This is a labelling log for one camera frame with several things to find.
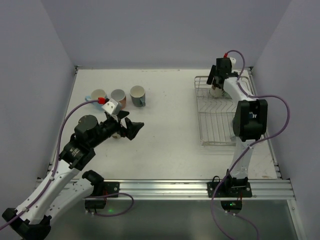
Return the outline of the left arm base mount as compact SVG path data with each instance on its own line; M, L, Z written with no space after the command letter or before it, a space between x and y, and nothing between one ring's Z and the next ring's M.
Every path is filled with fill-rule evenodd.
M105 181L104 178L93 170L86 171L82 175L83 179L87 179L93 185L93 192L90 197L104 196L119 192L120 183L113 181ZM98 200L85 200L84 207L86 210L102 210L107 205L106 198L99 198Z

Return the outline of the light blue cup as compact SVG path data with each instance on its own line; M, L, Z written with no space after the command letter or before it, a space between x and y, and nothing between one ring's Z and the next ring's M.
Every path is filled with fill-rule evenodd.
M94 105L96 108L100 108L102 104L100 104L98 101L99 98L107 99L107 93L103 89L95 89L90 95L85 96L84 100L86 102L91 102L92 105Z

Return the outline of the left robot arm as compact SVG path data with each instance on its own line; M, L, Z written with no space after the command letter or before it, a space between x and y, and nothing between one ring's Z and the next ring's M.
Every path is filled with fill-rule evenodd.
M93 170L84 172L69 190L62 190L93 159L99 144L115 133L129 140L136 137L144 123L132 122L128 115L127 111L120 111L118 116L107 114L103 122L93 115L79 119L51 173L23 203L3 212L3 219L18 235L24 240L43 240L51 231L51 223L68 208L84 197L100 196L104 179Z

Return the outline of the brown white cup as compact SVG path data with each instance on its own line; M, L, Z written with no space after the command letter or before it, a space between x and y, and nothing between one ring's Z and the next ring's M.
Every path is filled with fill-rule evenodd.
M112 137L113 137L114 139L120 139L120 138L121 138L121 135L120 135L118 132L115 132L115 133L112 135Z
M209 90L209 94L213 97L213 98L222 98L224 95L225 91L220 88L218 85L212 84L211 88Z

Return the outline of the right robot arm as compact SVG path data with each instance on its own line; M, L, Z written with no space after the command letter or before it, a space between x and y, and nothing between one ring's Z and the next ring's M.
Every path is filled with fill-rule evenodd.
M228 94L236 106L232 119L232 130L236 145L232 163L223 179L208 183L211 198L250 198L251 186L248 180L254 143L267 130L268 103L266 100L250 96L242 87L241 74L233 70L236 60L228 57L217 58L211 67L207 84L214 97Z

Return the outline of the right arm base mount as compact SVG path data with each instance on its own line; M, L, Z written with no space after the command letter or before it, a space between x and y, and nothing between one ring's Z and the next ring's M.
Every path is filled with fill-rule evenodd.
M253 196L251 185L248 178L237 179L227 176L221 186L218 188L215 197L217 198L235 198L235 200L221 200L221 207L232 214L238 214L243 207L243 198L251 198Z

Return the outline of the pink dotted mug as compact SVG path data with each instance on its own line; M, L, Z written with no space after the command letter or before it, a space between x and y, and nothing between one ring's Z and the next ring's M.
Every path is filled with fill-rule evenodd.
M126 107L127 97L126 93L122 89L115 89L111 92L111 98L121 104L121 110Z

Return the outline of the grey blue mug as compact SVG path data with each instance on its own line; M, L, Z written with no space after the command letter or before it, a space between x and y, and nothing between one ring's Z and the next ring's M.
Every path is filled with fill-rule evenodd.
M146 91L140 85L135 85L130 89L130 97L133 105L135 107L145 107L146 106Z

